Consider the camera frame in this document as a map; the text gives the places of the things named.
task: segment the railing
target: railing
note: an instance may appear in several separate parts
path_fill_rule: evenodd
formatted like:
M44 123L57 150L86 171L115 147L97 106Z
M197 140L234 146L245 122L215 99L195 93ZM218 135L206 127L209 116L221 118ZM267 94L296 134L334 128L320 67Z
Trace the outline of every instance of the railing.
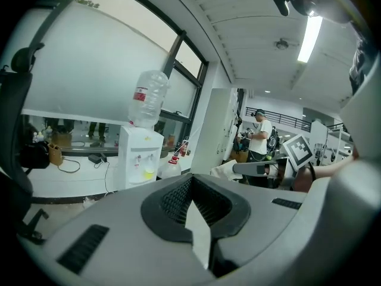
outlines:
M341 129L342 131L349 133L348 130L346 129L344 123L327 126L327 128L332 130L332 131Z
M255 114L256 108L247 107L246 108L246 116L251 116L251 114ZM266 114L266 118L274 123L279 123L287 126L291 126L294 128L298 128L304 131L311 132L311 123L305 120L297 119L296 117L285 116L284 114L267 111L264 110Z

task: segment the tan bag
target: tan bag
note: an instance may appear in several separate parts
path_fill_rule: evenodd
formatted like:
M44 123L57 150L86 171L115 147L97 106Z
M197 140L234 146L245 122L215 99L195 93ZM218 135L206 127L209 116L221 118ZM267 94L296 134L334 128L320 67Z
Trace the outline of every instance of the tan bag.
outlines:
M60 166L64 159L62 157L61 149L54 145L53 143L50 143L49 145L49 161L50 163L53 163L54 165Z
M57 165L60 171L65 173L71 173L71 174L79 171L79 169L81 168L81 164L78 161L64 158L62 156L61 149L57 145L54 145L53 143L50 143L48 147L49 147L49 161L52 164ZM78 168L74 171L60 169L60 165L63 163L64 160L78 163Z

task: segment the black slot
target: black slot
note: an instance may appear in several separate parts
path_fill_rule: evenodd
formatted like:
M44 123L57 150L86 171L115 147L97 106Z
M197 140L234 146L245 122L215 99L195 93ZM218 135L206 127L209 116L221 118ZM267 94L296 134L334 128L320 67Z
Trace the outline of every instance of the black slot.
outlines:
M109 228L91 225L57 260L66 269L79 274L106 236Z
M272 201L272 203L278 204L283 207L289 207L295 210L299 210L300 206L302 205L302 203L297 203L295 201L281 199L281 198L275 198Z

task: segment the smoke detector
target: smoke detector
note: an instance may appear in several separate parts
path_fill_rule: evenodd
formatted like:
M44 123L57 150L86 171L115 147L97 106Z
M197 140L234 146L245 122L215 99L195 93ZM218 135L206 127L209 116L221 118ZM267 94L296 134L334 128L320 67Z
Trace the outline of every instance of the smoke detector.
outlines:
M284 39L280 38L278 41L275 41L276 48L280 50L285 50L288 48L288 42L286 42Z

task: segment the black vent grille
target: black vent grille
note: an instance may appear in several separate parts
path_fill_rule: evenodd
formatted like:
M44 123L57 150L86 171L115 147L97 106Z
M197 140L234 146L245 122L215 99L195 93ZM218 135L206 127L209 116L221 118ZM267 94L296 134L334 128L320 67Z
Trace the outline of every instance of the black vent grille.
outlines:
M68 270L79 274L108 230L109 228L105 226L91 225L57 262Z
M193 179L193 200L208 226L213 226L232 209L232 202L198 179Z
M175 222L185 226L186 214L192 202L192 178L166 193L161 200L161 208Z
M278 204L283 207L290 207L295 210L299 210L299 208L302 206L302 203L297 203L295 201L281 199L281 198L275 198L272 203Z

